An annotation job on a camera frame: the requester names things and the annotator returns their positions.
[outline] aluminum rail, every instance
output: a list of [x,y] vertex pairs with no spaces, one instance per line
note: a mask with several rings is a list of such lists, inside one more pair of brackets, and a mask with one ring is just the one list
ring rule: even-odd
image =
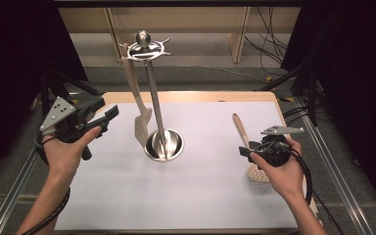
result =
[[38,155],[34,147],[29,152],[29,155],[23,163],[23,167],[18,173],[14,184],[0,206],[0,234],[2,234],[2,230],[4,229],[12,211],[14,210],[15,204],[17,203],[18,196],[25,187],[25,184],[35,167],[36,160],[38,159],[37,156]]

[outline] wooden handle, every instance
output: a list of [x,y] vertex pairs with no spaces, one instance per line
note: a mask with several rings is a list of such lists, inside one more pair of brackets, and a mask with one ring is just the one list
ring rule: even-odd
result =
[[239,131],[239,133],[240,133],[240,135],[243,139],[244,145],[248,149],[250,149],[249,138],[247,137],[246,130],[244,129],[244,126],[243,126],[243,123],[240,120],[240,117],[237,114],[233,114],[233,120],[234,120],[234,123],[236,124],[237,130]]
[[125,57],[121,57],[121,64],[126,73],[127,83],[129,84],[130,90],[133,93],[133,97],[135,98],[136,104],[141,113],[146,113],[147,108],[145,104],[143,104],[142,97],[140,96],[139,85],[137,82],[137,77],[134,71],[133,61],[130,59],[126,59]]

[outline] wrist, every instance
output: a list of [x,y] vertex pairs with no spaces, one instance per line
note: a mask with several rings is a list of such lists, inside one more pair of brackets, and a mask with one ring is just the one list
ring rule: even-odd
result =
[[301,192],[288,193],[288,194],[284,194],[281,196],[286,201],[287,204],[292,204],[296,202],[306,202],[304,193],[301,193]]
[[47,183],[50,185],[68,185],[70,186],[75,172],[52,170],[50,168],[47,176]]

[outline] metal stand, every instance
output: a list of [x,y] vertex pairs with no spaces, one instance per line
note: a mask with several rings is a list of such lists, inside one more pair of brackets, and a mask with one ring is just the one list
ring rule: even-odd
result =
[[148,137],[145,153],[150,159],[157,162],[174,160],[180,155],[184,147],[184,140],[176,130],[164,128],[154,67],[152,65],[152,61],[157,57],[169,55],[169,53],[165,52],[164,47],[164,43],[168,41],[169,39],[164,42],[151,41],[151,36],[146,31],[140,31],[136,35],[136,43],[130,45],[127,50],[127,59],[142,62],[148,76],[158,130]]

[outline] round metal base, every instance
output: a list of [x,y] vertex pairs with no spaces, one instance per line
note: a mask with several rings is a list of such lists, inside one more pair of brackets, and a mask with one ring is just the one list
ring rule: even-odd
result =
[[158,131],[152,133],[146,141],[145,153],[157,162],[168,162],[176,159],[184,148],[184,139],[176,130],[164,130],[165,144],[161,141]]

